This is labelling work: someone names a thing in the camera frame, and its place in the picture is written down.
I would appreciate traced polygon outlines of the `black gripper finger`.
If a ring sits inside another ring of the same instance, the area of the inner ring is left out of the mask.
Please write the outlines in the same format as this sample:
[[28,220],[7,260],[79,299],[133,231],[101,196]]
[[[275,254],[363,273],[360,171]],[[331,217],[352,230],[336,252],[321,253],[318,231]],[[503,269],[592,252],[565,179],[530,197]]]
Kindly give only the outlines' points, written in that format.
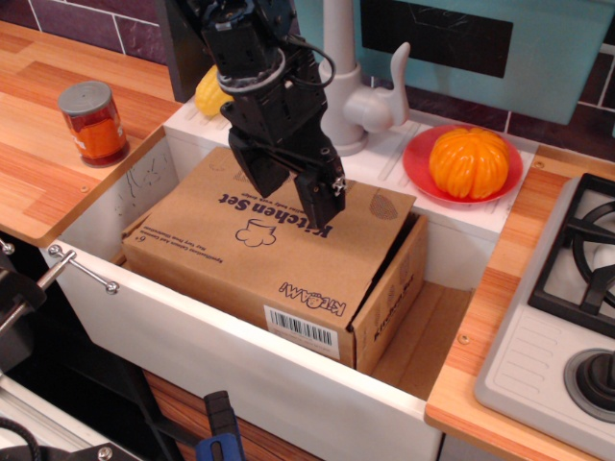
[[261,197],[269,197],[295,173],[280,154],[280,150],[285,148],[282,138],[265,142],[239,130],[230,130],[229,145],[237,163]]
[[304,171],[294,183],[311,229],[322,229],[346,207],[346,179],[322,179],[315,171]]

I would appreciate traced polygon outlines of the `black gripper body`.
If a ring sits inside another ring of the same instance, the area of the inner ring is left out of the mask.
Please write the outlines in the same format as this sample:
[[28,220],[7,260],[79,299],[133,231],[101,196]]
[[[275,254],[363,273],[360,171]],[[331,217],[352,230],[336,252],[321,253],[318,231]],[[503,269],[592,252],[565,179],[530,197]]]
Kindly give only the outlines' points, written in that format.
[[283,161],[299,175],[315,171],[321,178],[344,175],[341,160],[321,129],[327,108],[324,84],[318,79],[221,79],[233,100],[222,107],[231,130],[265,142],[282,138]]

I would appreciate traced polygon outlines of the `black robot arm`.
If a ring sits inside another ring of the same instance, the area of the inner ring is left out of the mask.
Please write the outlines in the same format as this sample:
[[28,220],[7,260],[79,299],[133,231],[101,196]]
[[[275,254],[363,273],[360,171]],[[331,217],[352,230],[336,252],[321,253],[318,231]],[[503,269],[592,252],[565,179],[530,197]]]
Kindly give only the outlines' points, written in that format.
[[327,109],[315,54],[318,48],[291,33],[288,1],[185,1],[192,27],[217,67],[217,82],[231,101],[229,145],[264,198],[288,179],[313,229],[345,207],[345,173],[321,121]]

